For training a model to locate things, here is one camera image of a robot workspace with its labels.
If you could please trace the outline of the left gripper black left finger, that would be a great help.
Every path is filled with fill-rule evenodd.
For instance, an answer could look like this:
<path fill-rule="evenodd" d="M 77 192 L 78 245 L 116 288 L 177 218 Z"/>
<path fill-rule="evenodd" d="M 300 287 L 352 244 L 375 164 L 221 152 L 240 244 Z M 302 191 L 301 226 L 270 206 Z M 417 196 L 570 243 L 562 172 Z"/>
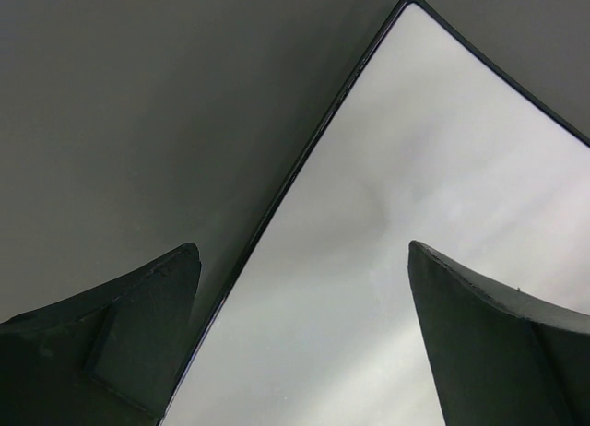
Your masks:
<path fill-rule="evenodd" d="M 1 324 L 4 425 L 157 425 L 183 374 L 199 251 Z"/>

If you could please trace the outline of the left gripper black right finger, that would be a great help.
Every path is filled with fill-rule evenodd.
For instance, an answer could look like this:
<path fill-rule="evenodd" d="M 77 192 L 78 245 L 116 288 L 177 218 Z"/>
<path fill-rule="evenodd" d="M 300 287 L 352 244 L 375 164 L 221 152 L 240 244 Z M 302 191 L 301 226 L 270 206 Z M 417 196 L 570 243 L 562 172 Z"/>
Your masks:
<path fill-rule="evenodd" d="M 588 315 L 418 241 L 407 271 L 446 424 L 588 424 Z"/>

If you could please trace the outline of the white square plate black rim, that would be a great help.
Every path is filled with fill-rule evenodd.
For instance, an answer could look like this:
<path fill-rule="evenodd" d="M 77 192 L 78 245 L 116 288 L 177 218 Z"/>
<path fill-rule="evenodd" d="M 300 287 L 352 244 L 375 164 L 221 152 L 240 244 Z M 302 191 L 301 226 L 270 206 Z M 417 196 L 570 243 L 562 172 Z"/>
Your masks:
<path fill-rule="evenodd" d="M 231 278 L 168 425 L 448 425 L 418 241 L 589 317 L 589 143 L 400 0 Z"/>

